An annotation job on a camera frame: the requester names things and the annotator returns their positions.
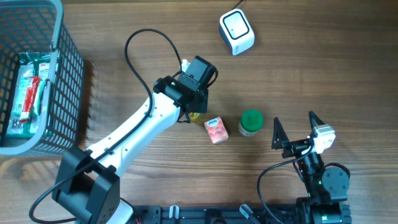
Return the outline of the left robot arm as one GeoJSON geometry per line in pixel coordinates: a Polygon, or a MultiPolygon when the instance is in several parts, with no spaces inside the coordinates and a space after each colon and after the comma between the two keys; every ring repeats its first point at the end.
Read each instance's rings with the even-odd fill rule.
{"type": "Polygon", "coordinates": [[[69,149],[60,164],[52,199],[75,223],[129,223],[134,207],[120,197],[123,175],[162,131],[189,113],[205,113],[214,65],[196,56],[176,76],[155,82],[146,102],[106,138],[82,150],[69,149]]]}

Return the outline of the green lid jar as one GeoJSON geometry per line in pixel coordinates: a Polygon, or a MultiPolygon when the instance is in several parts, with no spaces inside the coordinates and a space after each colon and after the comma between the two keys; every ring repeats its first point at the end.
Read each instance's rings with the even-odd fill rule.
{"type": "Polygon", "coordinates": [[[264,117],[259,110],[247,110],[238,124],[239,132],[246,137],[254,136],[264,125],[264,117]]]}

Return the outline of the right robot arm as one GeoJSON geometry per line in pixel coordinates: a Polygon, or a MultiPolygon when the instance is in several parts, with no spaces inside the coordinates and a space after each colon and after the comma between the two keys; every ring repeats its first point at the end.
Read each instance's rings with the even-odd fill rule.
{"type": "Polygon", "coordinates": [[[311,133],[290,141],[279,120],[274,118],[271,148],[283,150],[282,157],[294,158],[294,167],[305,185],[307,197],[296,200],[297,212],[303,223],[351,223],[348,199],[350,171],[345,166],[323,162],[321,153],[331,148],[335,130],[314,112],[308,113],[311,133]]]}

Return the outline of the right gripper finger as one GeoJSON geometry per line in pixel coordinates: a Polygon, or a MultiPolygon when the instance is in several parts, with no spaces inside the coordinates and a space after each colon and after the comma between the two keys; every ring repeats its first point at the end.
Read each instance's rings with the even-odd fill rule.
{"type": "Polygon", "coordinates": [[[271,148],[283,149],[289,145],[289,139],[278,117],[274,118],[274,131],[271,148]]]}
{"type": "Polygon", "coordinates": [[[325,123],[313,111],[309,111],[308,116],[312,129],[312,135],[319,135],[320,131],[318,127],[322,127],[323,125],[325,125],[325,123]]]}

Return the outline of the small yellow bottle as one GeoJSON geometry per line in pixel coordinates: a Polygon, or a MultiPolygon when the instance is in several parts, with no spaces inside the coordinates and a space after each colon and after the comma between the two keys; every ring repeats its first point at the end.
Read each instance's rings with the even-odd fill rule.
{"type": "Polygon", "coordinates": [[[201,113],[189,113],[188,116],[189,116],[191,121],[197,122],[201,118],[201,113]]]}

